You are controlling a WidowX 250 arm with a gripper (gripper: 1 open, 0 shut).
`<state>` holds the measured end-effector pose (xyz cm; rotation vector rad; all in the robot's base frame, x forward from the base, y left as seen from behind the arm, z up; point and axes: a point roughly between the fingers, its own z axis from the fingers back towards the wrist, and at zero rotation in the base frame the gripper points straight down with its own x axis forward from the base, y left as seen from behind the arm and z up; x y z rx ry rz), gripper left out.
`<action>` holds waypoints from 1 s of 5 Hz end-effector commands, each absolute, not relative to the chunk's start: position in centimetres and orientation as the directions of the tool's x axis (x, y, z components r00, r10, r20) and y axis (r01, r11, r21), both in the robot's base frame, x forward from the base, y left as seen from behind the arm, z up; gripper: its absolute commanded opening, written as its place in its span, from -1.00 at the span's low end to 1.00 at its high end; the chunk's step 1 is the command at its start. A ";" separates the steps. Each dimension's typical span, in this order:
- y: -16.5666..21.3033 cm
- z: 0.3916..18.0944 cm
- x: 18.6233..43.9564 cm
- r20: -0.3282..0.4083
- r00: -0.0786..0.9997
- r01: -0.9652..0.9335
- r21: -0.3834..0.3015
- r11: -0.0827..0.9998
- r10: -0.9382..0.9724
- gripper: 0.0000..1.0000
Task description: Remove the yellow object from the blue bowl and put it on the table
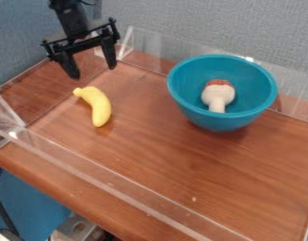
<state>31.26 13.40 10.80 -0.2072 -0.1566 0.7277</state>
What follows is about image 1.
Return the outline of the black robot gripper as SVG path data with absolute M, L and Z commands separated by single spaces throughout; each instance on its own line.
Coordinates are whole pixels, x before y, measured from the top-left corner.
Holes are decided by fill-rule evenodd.
M 83 0 L 50 0 L 64 34 L 52 40 L 44 40 L 48 58 L 59 62 L 62 69 L 72 79 L 80 78 L 74 54 L 95 46 L 102 47 L 111 70 L 118 66 L 115 44 L 120 39 L 116 20 L 110 17 L 106 23 L 91 22 L 83 8 Z

